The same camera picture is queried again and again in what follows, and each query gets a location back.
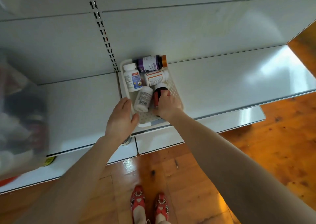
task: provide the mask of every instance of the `basket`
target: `basket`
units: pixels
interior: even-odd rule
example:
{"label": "basket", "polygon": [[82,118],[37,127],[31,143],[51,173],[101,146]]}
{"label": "basket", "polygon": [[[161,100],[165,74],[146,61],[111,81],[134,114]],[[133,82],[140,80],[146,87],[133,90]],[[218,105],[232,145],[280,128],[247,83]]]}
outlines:
{"label": "basket", "polygon": [[[124,78],[124,69],[123,69],[123,67],[125,65],[131,64],[131,63],[133,63],[132,59],[124,60],[123,62],[120,63],[120,69],[121,69],[121,76],[122,76],[123,86],[124,86],[124,89],[126,92],[126,96],[132,100],[131,114],[134,115],[135,113],[137,113],[137,111],[134,109],[134,103],[135,103],[138,91],[135,91],[135,92],[128,91],[127,84],[126,84],[125,78]],[[172,80],[172,74],[170,73],[170,71],[169,71],[169,79],[167,81],[165,81],[164,83],[167,84],[171,95],[173,95],[175,98],[177,98],[181,101],[179,93],[177,91],[177,88]],[[159,123],[166,122],[164,119],[154,115],[152,113],[153,109],[154,109],[154,104],[151,101],[148,112],[146,112],[146,113],[138,112],[139,113],[139,123],[138,123],[139,127],[153,126],[153,125],[156,125]]]}

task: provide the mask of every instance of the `person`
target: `person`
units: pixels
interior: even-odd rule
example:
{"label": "person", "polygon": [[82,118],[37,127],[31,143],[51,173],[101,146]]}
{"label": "person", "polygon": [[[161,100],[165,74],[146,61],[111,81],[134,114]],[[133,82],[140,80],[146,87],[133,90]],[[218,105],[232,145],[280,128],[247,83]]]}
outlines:
{"label": "person", "polygon": [[[130,120],[131,104],[127,98],[119,101],[107,122],[105,135],[16,223],[78,222],[108,160],[138,123],[138,114]],[[156,114],[179,132],[241,223],[316,223],[313,209],[233,144],[186,115],[181,103],[167,91],[161,94]],[[165,224],[168,205],[162,193],[156,204],[156,224]],[[137,186],[131,196],[135,224],[146,222],[144,205],[143,190]]]}

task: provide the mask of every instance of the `white bottle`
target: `white bottle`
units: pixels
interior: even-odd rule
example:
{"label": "white bottle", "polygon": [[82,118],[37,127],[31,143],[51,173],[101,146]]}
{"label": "white bottle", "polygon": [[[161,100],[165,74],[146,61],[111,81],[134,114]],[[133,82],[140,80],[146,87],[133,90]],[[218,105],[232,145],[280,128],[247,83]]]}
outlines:
{"label": "white bottle", "polygon": [[134,109],[138,112],[148,112],[148,107],[153,96],[154,90],[150,87],[143,86],[138,92],[135,100]]}
{"label": "white bottle", "polygon": [[144,74],[144,81],[146,82],[146,86],[148,87],[163,83],[167,81],[168,78],[168,70],[156,70]]}
{"label": "white bottle", "polygon": [[129,92],[135,92],[143,88],[140,80],[139,71],[136,69],[136,64],[131,63],[123,66],[124,78]]}

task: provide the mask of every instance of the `red shoe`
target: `red shoe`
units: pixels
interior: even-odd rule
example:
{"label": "red shoe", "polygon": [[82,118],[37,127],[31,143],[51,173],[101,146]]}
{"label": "red shoe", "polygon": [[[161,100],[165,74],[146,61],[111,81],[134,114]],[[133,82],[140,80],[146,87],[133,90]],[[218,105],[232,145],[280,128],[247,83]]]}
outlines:
{"label": "red shoe", "polygon": [[156,201],[155,201],[155,220],[156,216],[159,214],[163,214],[164,217],[166,218],[166,221],[168,221],[169,218],[169,207],[168,207],[168,202],[166,195],[161,192],[158,193],[156,196]]}
{"label": "red shoe", "polygon": [[137,206],[142,206],[145,208],[145,196],[142,186],[135,186],[131,195],[131,210],[133,211]]}

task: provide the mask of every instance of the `person's left arm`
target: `person's left arm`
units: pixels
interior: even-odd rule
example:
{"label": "person's left arm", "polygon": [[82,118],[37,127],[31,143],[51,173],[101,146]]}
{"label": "person's left arm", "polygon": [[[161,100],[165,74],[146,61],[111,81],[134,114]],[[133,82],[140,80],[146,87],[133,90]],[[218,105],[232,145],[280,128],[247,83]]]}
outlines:
{"label": "person's left arm", "polygon": [[130,120],[130,112],[131,100],[121,99],[109,118],[105,135],[15,223],[77,223],[110,157],[138,123],[139,116],[135,114]]}

